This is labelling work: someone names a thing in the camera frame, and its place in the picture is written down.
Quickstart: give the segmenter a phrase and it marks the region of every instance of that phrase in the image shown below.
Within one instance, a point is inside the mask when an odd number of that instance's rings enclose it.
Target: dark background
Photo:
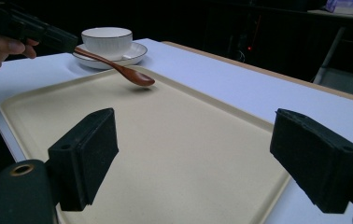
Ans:
[[[79,43],[84,29],[119,26],[131,29],[134,39],[172,41],[305,81],[313,80],[337,31],[346,26],[330,65],[353,73],[353,22],[306,13],[323,7],[326,0],[12,2],[78,36]],[[58,53],[36,49],[39,55]]]

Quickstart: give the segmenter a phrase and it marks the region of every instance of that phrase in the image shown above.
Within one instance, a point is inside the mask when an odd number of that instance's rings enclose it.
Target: white bowl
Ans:
[[[81,38],[87,50],[115,61],[130,49],[133,32],[119,27],[97,27],[84,30]]]
[[[86,49],[86,46],[84,44],[78,46],[81,49]],[[133,42],[132,45],[130,46],[130,49],[127,50],[123,57],[120,60],[112,61],[114,63],[126,66],[126,65],[131,65],[131,64],[136,64],[142,61],[144,58],[145,54],[148,52],[147,47]],[[73,55],[76,57],[79,63],[91,67],[91,68],[97,68],[97,69],[111,69],[112,67],[105,64],[98,62],[94,59],[88,58],[86,56],[80,55],[73,53]]]

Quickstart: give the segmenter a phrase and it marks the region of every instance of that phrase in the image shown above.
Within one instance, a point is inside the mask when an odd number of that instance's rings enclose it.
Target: white table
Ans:
[[[230,60],[223,62],[217,56],[206,57],[170,43],[135,42],[148,48],[139,65],[149,70],[272,123],[278,108],[303,113],[353,142],[353,96]],[[0,103],[17,93],[98,72],[67,53],[6,62],[0,70]],[[15,160],[24,160],[1,112],[0,132]],[[323,214],[291,180],[266,223],[342,224],[352,223],[352,218],[353,204],[345,214]]]

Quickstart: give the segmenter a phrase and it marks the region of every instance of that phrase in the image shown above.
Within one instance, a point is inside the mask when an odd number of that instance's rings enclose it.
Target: tray rim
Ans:
[[[145,70],[150,71],[147,68],[140,66],[140,65],[128,65],[126,67],[131,67],[133,69],[136,69],[138,71],[140,70],[143,72],[145,72]],[[179,82],[176,82],[169,77],[161,76],[161,75],[159,75],[155,72],[152,72],[152,71],[150,71],[150,72],[151,72],[150,76],[152,78],[154,78],[156,81],[160,81],[160,82],[166,84],[170,88],[174,88],[179,91],[183,91],[184,93],[186,93],[194,98],[197,98],[197,99],[205,102],[206,104],[214,106],[217,109],[221,109],[228,114],[231,114],[239,119],[244,120],[245,122],[251,123],[256,127],[265,130],[268,133],[271,133],[273,131],[274,124],[265,120],[265,119],[261,119],[258,116],[255,116],[255,115],[253,115],[243,109],[237,108],[233,105],[229,105],[229,104],[221,101],[220,99],[214,98],[214,97],[209,96],[201,91],[197,91],[191,87],[188,87],[188,86],[183,85]],[[38,88],[35,90],[21,92],[19,94],[13,95],[13,96],[7,98],[6,100],[4,100],[0,104],[1,113],[4,116],[8,127],[12,131],[13,136],[16,138],[16,141],[18,142],[19,146],[21,147],[21,150],[22,150],[24,156],[27,157],[27,155],[25,155],[25,151],[24,151],[26,149],[25,149],[25,147],[23,147],[23,143],[21,142],[21,139],[19,137],[17,137],[18,134],[16,136],[17,131],[15,131],[14,125],[10,125],[10,123],[9,123],[9,117],[6,112],[6,108],[8,106],[13,105],[13,103],[15,103],[15,101],[19,101],[20,99],[23,99],[25,97],[30,97],[30,95],[32,95],[33,93],[47,91],[49,89],[54,89],[54,88],[58,90],[58,89],[62,88],[64,85],[73,85],[73,84],[78,84],[78,83],[84,83],[84,82],[91,80],[93,78],[97,79],[97,78],[101,78],[104,76],[110,76],[110,75],[120,75],[120,74],[115,69],[105,70],[105,71],[101,71],[101,72],[91,74],[91,75],[88,75],[85,77],[78,77],[75,79],[67,80],[67,81],[56,83],[53,85],[41,87],[41,88]],[[280,195],[283,193],[283,191],[285,190],[285,187],[288,185],[290,179],[291,179],[290,175],[285,170],[282,174],[282,178],[280,178],[279,181],[276,183],[277,188],[274,189],[274,194],[272,194],[273,197],[268,199],[269,202],[267,202],[268,205],[266,206],[266,209],[263,209],[261,212],[258,212],[255,214],[254,219],[258,220],[259,223],[264,223],[265,220],[268,218],[269,214],[273,210]]]

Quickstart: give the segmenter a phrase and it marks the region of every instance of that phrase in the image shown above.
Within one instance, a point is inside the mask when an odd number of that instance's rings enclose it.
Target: spoon handle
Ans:
[[[88,52],[87,50],[81,49],[79,47],[75,47],[75,53],[86,56],[88,58],[94,59],[94,60],[102,62],[102,63],[106,63],[107,65],[115,68],[125,78],[127,78],[129,81],[133,82],[134,84],[136,84],[138,86],[151,86],[155,83],[155,80],[153,78],[151,78],[145,74],[142,74],[142,73],[137,72],[131,68],[124,67],[122,65],[114,63],[104,57],[97,55],[97,54],[93,54],[91,52]]]

